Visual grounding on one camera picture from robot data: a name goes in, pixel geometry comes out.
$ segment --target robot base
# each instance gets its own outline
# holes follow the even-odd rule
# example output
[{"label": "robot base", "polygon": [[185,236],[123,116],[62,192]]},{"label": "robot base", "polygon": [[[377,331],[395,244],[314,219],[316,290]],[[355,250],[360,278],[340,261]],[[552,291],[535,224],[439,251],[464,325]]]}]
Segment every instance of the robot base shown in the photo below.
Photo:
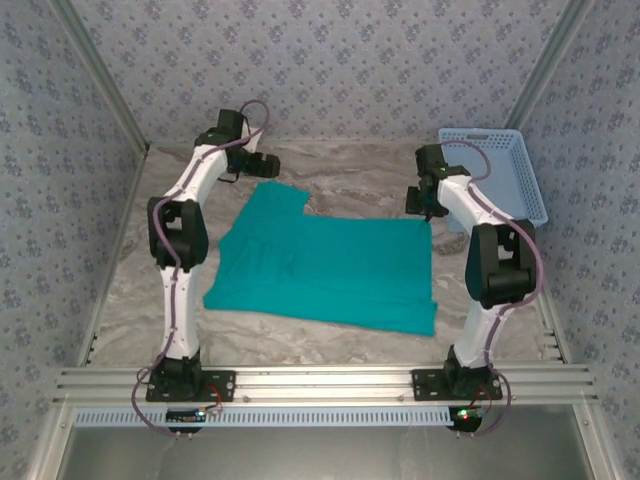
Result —
[{"label": "robot base", "polygon": [[202,402],[204,404],[233,401],[236,372],[202,370],[200,351],[193,358],[165,358],[151,372],[147,386],[147,402]]},{"label": "robot base", "polygon": [[442,369],[418,369],[411,371],[413,398],[416,402],[441,400],[491,400],[502,399],[500,380],[488,367],[462,367],[449,349]]}]

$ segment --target white cable tray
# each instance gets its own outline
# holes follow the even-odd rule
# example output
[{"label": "white cable tray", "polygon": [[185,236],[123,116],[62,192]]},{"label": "white cable tray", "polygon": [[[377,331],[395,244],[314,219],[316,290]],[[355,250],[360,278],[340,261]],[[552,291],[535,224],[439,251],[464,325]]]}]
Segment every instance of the white cable tray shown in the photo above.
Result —
[{"label": "white cable tray", "polygon": [[[167,425],[164,407],[141,409],[154,424]],[[453,425],[448,407],[226,407],[191,427],[385,427]],[[78,408],[76,427],[144,427],[132,408]]]}]

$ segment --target metal corner post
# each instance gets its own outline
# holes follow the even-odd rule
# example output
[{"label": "metal corner post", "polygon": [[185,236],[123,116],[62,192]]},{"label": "metal corner post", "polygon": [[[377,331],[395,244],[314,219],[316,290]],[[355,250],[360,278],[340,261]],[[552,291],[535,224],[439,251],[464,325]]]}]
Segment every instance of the metal corner post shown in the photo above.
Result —
[{"label": "metal corner post", "polygon": [[67,32],[69,41],[82,58],[94,82],[102,92],[116,120],[136,152],[147,151],[147,143],[127,102],[100,57],[82,19],[69,0],[49,0],[49,5]]},{"label": "metal corner post", "polygon": [[525,82],[516,103],[504,122],[504,128],[520,130],[533,112],[556,67],[567,52],[569,45],[582,25],[596,0],[569,0],[556,27],[538,57],[529,78]]}]

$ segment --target black mounting plate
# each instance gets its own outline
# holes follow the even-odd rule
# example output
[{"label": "black mounting plate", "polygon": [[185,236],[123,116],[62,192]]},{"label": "black mounting plate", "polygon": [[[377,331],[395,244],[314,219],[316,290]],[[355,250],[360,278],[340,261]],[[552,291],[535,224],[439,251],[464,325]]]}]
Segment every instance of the black mounting plate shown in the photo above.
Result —
[{"label": "black mounting plate", "polygon": [[[502,399],[502,389],[500,388],[500,382],[497,382],[495,386],[495,380],[482,385],[487,389],[491,400]],[[469,394],[454,395],[442,369],[418,369],[411,371],[411,383],[413,385],[413,399],[416,402],[433,402],[433,401],[446,401],[446,400],[473,400],[477,397],[478,400],[488,400],[485,392],[482,390],[469,391]]]},{"label": "black mounting plate", "polygon": [[149,385],[147,386],[147,402],[194,402],[194,403],[216,403],[218,392],[221,402],[232,402],[236,390],[237,374],[233,370],[202,370],[202,387],[188,400],[184,397],[172,395],[170,389],[164,388],[163,383],[154,381],[151,374]]}]

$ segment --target wall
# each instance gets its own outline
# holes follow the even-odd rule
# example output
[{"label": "wall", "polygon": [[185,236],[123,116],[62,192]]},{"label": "wall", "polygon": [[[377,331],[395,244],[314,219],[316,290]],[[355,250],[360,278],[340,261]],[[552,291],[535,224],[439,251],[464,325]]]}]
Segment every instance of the wall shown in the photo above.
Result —
[{"label": "wall", "polygon": [[266,100],[278,138],[501,127],[566,0],[76,0],[145,137]]},{"label": "wall", "polygon": [[548,284],[640,478],[640,4],[597,3],[525,129]]},{"label": "wall", "polygon": [[72,365],[138,158],[46,2],[0,4],[0,478]]}]

